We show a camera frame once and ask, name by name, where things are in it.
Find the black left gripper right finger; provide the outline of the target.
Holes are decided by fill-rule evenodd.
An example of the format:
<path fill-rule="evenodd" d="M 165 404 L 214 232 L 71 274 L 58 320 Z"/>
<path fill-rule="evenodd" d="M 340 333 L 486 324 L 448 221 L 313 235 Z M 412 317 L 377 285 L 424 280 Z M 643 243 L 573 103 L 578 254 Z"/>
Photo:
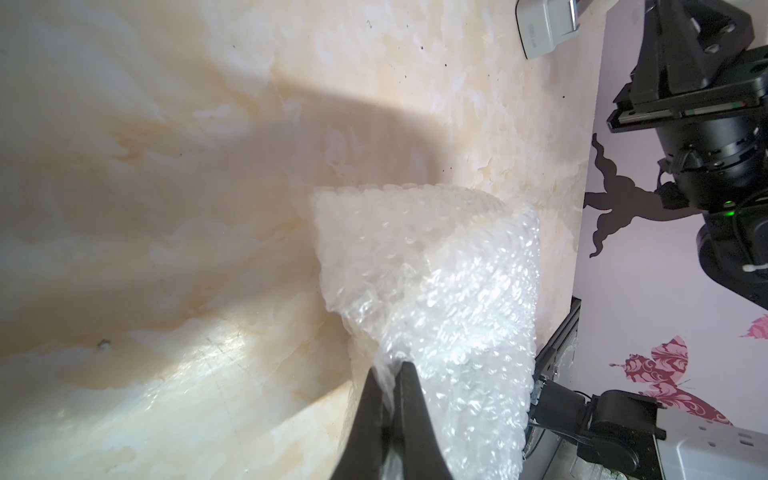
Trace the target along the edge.
<path fill-rule="evenodd" d="M 395 379 L 392 435 L 405 480 L 453 478 L 439 448 L 412 362 L 403 362 Z"/>

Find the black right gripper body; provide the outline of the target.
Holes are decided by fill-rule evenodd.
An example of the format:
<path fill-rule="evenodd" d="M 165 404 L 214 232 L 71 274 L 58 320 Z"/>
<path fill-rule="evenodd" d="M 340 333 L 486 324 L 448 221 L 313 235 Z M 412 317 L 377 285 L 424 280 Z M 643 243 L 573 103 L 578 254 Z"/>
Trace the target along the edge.
<path fill-rule="evenodd" d="M 639 57 L 611 132 L 653 130 L 688 203 L 726 210 L 767 194 L 767 50 L 727 1 L 648 1 Z"/>

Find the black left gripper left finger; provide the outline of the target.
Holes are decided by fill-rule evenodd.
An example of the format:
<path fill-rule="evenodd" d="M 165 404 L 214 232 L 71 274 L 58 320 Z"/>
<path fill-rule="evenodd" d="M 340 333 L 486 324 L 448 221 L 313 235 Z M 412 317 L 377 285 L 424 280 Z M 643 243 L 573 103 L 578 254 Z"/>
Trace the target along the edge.
<path fill-rule="evenodd" d="M 332 480 L 379 480 L 383 461 L 384 403 L 375 371 L 370 369 L 352 427 Z"/>

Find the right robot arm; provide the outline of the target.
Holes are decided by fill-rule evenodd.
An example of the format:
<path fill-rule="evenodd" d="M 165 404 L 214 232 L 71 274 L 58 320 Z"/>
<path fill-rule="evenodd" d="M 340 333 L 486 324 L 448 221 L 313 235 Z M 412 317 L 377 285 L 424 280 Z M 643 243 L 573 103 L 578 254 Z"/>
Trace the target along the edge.
<path fill-rule="evenodd" d="M 608 117 L 613 133 L 654 130 L 663 149 L 656 187 L 640 189 L 594 144 L 603 188 L 593 246 L 636 217 L 701 214 L 697 258 L 717 284 L 767 303 L 767 50 L 754 47 L 750 14 L 727 1 L 647 1 L 639 57 Z M 538 356 L 527 453 L 555 435 L 598 472 L 628 479 L 763 479 L 767 438 L 732 426 L 680 390 L 688 365 L 675 338 L 623 366 L 649 391 L 586 395 L 546 373 L 562 344 Z"/>

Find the grey tape dispenser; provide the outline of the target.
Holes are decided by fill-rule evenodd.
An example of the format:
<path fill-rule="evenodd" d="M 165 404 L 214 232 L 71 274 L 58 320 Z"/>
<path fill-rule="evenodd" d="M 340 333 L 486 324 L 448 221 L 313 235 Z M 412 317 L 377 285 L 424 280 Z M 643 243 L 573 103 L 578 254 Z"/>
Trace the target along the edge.
<path fill-rule="evenodd" d="M 527 60 L 553 52 L 579 31 L 577 0 L 519 0 L 515 14 Z"/>

